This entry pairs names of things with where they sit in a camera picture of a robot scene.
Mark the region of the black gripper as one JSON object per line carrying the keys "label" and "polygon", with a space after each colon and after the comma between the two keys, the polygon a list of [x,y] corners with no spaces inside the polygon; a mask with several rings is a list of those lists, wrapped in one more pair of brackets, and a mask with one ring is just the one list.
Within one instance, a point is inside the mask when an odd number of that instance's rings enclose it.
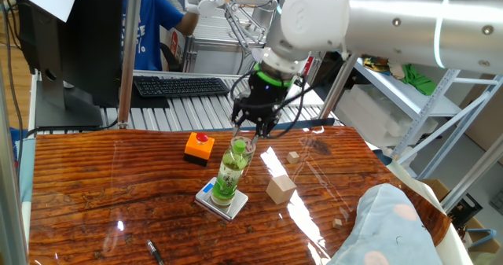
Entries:
{"label": "black gripper", "polygon": [[251,146],[256,146],[262,136],[270,135],[279,121],[276,106],[279,106],[288,94],[290,86],[280,82],[274,85],[263,79],[262,72],[248,72],[241,76],[231,87],[231,95],[237,84],[248,76],[249,90],[244,96],[233,97],[233,111],[231,122],[233,136],[236,137],[240,126],[245,120],[255,124],[255,134],[251,139]]}

